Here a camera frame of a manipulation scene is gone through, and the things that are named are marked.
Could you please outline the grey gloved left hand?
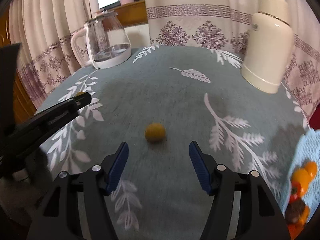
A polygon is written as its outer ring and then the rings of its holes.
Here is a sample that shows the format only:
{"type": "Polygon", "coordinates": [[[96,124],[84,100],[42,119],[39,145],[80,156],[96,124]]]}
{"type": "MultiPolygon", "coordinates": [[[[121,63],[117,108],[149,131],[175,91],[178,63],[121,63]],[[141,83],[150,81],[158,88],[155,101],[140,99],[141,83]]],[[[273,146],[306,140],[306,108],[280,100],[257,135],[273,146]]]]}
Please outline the grey gloved left hand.
{"type": "Polygon", "coordinates": [[[52,184],[47,155],[26,157],[23,177],[1,178],[1,239],[26,239],[32,217],[52,184]]]}

